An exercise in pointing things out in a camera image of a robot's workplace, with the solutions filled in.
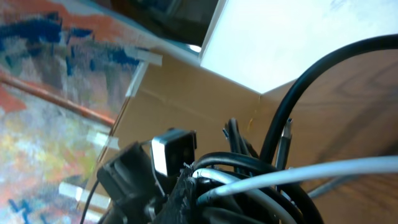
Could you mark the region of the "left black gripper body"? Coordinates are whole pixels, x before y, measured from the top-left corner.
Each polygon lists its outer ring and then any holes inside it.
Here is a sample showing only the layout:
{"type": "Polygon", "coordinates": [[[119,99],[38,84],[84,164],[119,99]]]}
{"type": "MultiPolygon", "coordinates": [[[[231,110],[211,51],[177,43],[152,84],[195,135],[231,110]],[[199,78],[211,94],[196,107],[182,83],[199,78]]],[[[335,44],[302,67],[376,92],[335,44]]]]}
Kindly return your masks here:
{"type": "Polygon", "coordinates": [[[151,223],[148,206],[162,194],[155,184],[150,157],[138,142],[119,151],[102,165],[96,177],[111,198],[102,224],[151,223]]]}

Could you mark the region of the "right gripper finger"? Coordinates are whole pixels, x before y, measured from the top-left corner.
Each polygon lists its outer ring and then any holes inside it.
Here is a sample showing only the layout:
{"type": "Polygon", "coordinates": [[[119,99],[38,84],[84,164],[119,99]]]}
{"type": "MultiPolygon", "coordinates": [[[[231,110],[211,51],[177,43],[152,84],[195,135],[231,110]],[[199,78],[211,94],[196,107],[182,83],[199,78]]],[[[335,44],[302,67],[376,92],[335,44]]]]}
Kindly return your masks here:
{"type": "Polygon", "coordinates": [[[192,175],[191,167],[181,170],[172,193],[153,224],[194,224],[202,221],[202,209],[197,206],[197,180],[192,175]]]}

